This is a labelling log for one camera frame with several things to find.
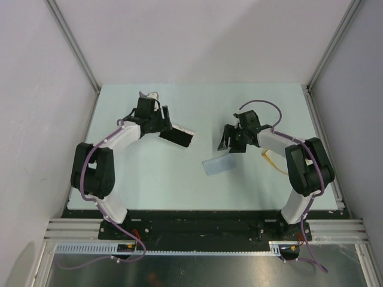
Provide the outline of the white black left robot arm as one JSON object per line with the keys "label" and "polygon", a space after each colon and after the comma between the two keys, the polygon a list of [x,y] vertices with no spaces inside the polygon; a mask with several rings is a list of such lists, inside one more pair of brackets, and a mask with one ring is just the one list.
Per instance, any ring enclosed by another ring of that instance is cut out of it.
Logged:
{"label": "white black left robot arm", "polygon": [[144,135],[167,132],[172,124],[167,106],[159,102],[159,94],[139,94],[132,111],[117,120],[116,129],[98,143],[79,143],[75,149],[71,187],[83,200],[93,202],[104,218],[113,222],[111,231],[119,239],[131,235],[132,224],[125,220],[127,209],[114,192],[114,157]]}

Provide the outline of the white geometric glasses case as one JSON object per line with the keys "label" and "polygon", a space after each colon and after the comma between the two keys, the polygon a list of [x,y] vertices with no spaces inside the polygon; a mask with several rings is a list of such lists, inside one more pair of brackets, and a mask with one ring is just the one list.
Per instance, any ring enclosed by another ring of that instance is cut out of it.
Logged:
{"label": "white geometric glasses case", "polygon": [[173,125],[170,130],[160,132],[159,137],[181,147],[188,148],[194,135],[195,133],[190,130]]}

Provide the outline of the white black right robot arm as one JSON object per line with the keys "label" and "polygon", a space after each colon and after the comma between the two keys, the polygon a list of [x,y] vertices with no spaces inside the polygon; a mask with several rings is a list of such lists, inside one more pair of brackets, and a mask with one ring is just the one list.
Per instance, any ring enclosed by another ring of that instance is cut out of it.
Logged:
{"label": "white black right robot arm", "polygon": [[262,125],[254,111],[235,114],[235,125],[224,126],[218,150],[245,153],[247,146],[267,149],[286,160],[288,179],[292,187],[285,206],[280,211],[276,233],[283,240],[297,234],[314,199],[323,195],[328,184],[335,180],[335,171],[319,138],[301,140]]}

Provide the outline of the blue cleaning cloth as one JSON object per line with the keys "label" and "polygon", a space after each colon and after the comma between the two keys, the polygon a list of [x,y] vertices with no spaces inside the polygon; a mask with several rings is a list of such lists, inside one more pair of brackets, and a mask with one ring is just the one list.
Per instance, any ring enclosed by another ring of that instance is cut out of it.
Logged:
{"label": "blue cleaning cloth", "polygon": [[202,162],[207,176],[217,175],[236,168],[236,161],[233,155],[225,154]]}

